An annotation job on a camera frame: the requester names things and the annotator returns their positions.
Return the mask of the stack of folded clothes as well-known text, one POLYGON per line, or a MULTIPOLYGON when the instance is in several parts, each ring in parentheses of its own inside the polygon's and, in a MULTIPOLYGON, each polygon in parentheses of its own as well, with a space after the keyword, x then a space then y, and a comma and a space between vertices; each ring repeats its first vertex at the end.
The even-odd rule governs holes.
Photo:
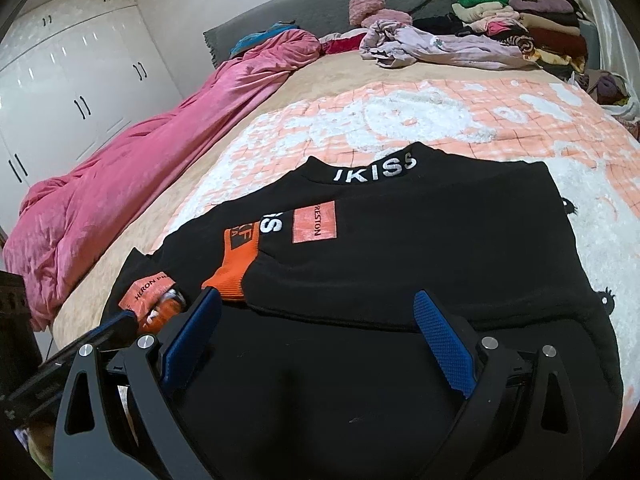
POLYGON ((434 35, 486 37, 567 80, 600 67, 599 33, 576 0, 450 0, 440 14, 414 12, 434 35))

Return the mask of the grey headboard cover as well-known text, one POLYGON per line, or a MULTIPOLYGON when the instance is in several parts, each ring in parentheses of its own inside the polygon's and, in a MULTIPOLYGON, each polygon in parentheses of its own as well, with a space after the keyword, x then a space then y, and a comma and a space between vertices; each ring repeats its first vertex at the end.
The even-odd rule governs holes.
MULTIPOLYGON (((349 30, 350 0, 270 0, 203 32, 213 66, 230 58, 231 49, 244 36, 277 22, 292 22, 318 37, 349 30)), ((457 0, 385 0, 392 10, 412 18, 434 18, 451 11, 457 0)))

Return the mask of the pink velvet duvet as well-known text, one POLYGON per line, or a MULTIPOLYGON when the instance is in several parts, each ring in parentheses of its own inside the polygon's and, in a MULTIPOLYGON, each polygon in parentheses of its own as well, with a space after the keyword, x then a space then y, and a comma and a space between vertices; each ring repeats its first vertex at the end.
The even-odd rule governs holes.
POLYGON ((173 110, 126 129, 68 174, 32 186, 2 252, 6 270, 24 280, 32 329, 45 330, 120 233, 320 53, 311 32, 280 32, 223 62, 173 110))

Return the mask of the pink fuzzy knit item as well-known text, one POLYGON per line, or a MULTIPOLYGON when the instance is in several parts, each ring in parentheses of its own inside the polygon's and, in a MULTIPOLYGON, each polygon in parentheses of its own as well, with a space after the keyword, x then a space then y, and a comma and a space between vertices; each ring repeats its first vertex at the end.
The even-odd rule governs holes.
POLYGON ((348 19, 352 26, 362 28, 370 27, 379 20, 412 24, 408 13, 389 9, 385 0, 349 0, 348 19))

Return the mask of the blue cloth on pillow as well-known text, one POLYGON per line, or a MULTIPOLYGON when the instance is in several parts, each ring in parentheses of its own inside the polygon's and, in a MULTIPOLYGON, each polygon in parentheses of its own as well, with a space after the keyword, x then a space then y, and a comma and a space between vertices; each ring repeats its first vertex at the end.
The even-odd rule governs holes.
POLYGON ((299 29, 299 26, 295 22, 277 22, 272 24, 268 29, 261 30, 260 32, 251 32, 236 42, 229 52, 229 58, 237 58, 246 51, 259 46, 266 40, 291 29, 299 29))

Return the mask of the white wardrobe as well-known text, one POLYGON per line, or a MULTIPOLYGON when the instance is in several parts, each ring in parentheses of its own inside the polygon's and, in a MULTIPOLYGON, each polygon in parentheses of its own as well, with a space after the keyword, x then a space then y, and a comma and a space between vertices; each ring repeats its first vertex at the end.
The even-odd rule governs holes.
POLYGON ((1 227, 28 189, 67 174, 181 99, 134 0, 51 0, 1 43, 1 227))

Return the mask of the lilac crumpled garment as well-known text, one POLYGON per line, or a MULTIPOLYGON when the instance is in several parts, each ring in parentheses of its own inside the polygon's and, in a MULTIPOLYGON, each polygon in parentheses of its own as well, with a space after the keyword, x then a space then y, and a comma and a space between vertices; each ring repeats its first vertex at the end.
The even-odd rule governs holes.
POLYGON ((383 68, 401 68, 416 62, 480 70, 521 70, 534 66, 518 47, 504 46, 484 36, 437 36, 412 25, 379 20, 362 38, 364 60, 383 68))

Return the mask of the orange white plush blanket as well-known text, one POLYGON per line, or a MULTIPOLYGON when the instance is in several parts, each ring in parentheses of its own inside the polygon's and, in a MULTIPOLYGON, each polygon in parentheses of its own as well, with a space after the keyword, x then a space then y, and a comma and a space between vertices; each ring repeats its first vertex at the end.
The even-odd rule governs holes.
POLYGON ((623 420, 639 402, 639 145, 589 96, 562 82, 429 79, 370 82, 291 103, 270 100, 229 134, 165 224, 175 232, 225 200, 258 190, 309 156, 351 172, 421 142, 493 160, 541 160, 570 200, 591 284, 614 298, 623 420))

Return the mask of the bag with purple clothes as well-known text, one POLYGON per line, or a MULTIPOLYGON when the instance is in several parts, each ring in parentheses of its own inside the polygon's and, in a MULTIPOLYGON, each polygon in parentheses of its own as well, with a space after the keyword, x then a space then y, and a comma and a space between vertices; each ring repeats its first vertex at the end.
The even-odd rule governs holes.
POLYGON ((614 118, 633 122, 639 117, 639 99, 622 76, 587 68, 575 75, 575 84, 614 118))

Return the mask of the red garment near headboard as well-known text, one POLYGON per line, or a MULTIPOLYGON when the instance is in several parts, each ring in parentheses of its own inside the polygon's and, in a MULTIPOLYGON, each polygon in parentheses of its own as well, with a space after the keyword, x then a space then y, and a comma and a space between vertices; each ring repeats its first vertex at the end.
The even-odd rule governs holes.
POLYGON ((321 52, 323 55, 331 55, 358 51, 366 33, 367 29, 354 29, 344 34, 323 37, 320 41, 321 52))

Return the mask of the black IKISS sweater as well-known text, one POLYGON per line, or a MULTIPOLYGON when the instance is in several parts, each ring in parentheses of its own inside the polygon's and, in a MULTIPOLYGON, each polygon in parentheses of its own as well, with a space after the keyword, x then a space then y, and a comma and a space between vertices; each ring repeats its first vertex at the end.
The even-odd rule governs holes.
POLYGON ((436 479, 464 397, 414 322, 424 290, 480 336, 559 351, 585 479, 613 444, 623 384, 568 208, 543 162, 422 143, 346 174, 310 158, 130 252, 102 318, 149 312, 168 290, 219 292, 177 410, 220 478, 436 479))

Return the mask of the white satin curtain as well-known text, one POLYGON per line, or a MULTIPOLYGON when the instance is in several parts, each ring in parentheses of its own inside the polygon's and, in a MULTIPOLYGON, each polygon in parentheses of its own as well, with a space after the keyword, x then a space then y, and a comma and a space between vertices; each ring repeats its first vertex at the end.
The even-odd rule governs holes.
POLYGON ((639 48, 610 0, 577 0, 588 20, 597 27, 600 64, 604 70, 623 76, 639 93, 639 48))

